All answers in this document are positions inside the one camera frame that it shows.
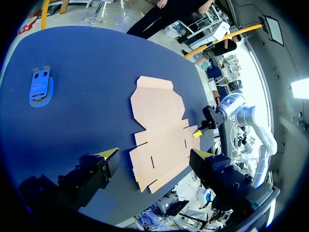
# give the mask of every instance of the cardboard flap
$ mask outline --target cardboard flap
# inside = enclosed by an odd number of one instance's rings
[[[157,79],[148,76],[141,76],[137,80],[137,87],[139,88],[157,88],[173,90],[173,83],[171,81]]]

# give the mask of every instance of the person's hand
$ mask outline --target person's hand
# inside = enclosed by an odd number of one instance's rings
[[[208,0],[204,5],[202,5],[199,9],[198,12],[200,14],[205,14],[209,8],[211,7],[211,5],[215,2],[215,0]]]
[[[168,2],[168,0],[160,0],[158,1],[158,3],[156,4],[160,9],[162,9],[163,7],[165,7],[166,3]]]

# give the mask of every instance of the blue plastic holder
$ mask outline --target blue plastic holder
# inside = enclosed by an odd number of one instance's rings
[[[32,107],[47,105],[53,95],[54,81],[50,76],[50,67],[44,66],[43,70],[33,69],[29,103]]]

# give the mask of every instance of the cable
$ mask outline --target cable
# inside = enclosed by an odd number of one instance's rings
[[[178,198],[183,198],[185,201],[187,200],[187,199],[186,199],[186,198],[184,198],[184,197],[179,197],[179,196],[178,196]]]
[[[181,228],[177,225],[177,223],[176,223],[176,222],[174,222],[174,223],[175,223],[175,225],[178,227],[178,229],[181,230]]]

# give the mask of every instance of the yellow pole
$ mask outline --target yellow pole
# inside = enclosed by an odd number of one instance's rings
[[[226,40],[227,38],[230,38],[232,36],[235,36],[235,35],[239,35],[239,34],[242,34],[242,33],[245,33],[245,32],[248,32],[250,30],[255,30],[255,29],[258,29],[258,28],[262,28],[263,25],[262,24],[257,24],[257,25],[254,25],[254,26],[251,26],[251,27],[248,27],[248,28],[244,28],[244,29],[241,29],[241,30],[238,30],[238,31],[235,31],[231,34],[228,34],[226,36],[223,37],[222,40]],[[204,51],[205,49],[207,48],[207,45],[203,45],[201,47],[198,47],[197,49],[195,49],[194,51],[190,52],[189,54],[185,55],[184,57],[186,59],[190,58],[191,56],[193,56],[194,54],[196,53],[199,53],[201,51]]]
[[[48,5],[49,5],[49,0],[44,0],[43,7],[42,7],[41,30],[46,29],[46,18],[47,18]]]

